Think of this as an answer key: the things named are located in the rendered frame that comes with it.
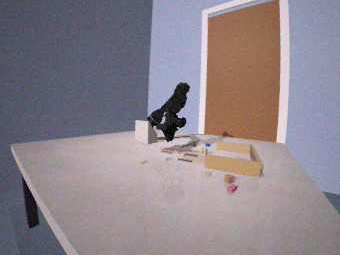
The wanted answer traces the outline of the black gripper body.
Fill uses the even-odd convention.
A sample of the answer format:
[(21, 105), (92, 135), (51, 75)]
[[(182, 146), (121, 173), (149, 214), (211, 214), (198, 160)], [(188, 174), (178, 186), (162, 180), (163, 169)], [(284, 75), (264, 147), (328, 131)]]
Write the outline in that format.
[[(172, 120), (173, 115), (175, 115), (175, 117), (176, 117), (176, 113), (166, 113), (166, 115), (164, 115), (164, 117), (165, 117), (164, 124), (157, 124), (156, 129), (158, 129), (158, 130), (177, 129), (177, 127), (179, 127), (178, 125), (171, 124), (171, 120)], [(182, 128), (182, 127), (179, 127), (179, 128)]]

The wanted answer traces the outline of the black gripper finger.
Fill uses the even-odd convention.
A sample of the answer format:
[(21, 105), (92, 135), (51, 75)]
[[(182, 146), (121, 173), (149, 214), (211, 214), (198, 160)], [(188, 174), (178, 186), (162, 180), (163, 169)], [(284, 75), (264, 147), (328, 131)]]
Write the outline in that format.
[(172, 131), (171, 134), (170, 134), (170, 141), (173, 140), (174, 135), (175, 135), (175, 132), (176, 132), (177, 130), (179, 130), (179, 129), (171, 129), (171, 130), (173, 130), (173, 131)]
[(173, 130), (162, 130), (162, 132), (163, 132), (163, 134), (164, 134), (164, 136), (165, 136), (167, 142), (170, 141), (170, 134), (171, 134), (172, 131), (173, 131)]

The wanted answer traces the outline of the small pink block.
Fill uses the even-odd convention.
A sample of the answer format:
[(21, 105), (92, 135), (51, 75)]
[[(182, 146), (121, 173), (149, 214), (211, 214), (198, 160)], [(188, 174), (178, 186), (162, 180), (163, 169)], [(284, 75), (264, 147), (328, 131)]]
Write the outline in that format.
[(227, 187), (227, 191), (230, 193), (233, 193), (235, 190), (237, 190), (237, 186), (235, 184)]

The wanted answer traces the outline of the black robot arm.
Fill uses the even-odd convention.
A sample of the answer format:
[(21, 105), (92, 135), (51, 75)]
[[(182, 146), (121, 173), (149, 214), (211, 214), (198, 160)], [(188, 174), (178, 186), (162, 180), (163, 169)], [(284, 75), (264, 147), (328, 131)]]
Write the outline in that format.
[[(190, 86), (186, 82), (180, 82), (175, 90), (174, 94), (166, 101), (166, 103), (160, 108), (153, 111), (147, 118), (152, 127), (156, 126), (162, 121), (164, 112), (166, 113), (178, 113), (186, 104), (187, 96)], [(151, 116), (151, 117), (150, 117)], [(157, 122), (155, 122), (154, 120)], [(186, 124), (186, 118), (178, 118), (178, 115), (173, 115), (171, 124), (176, 124), (179, 127), (184, 127)]]

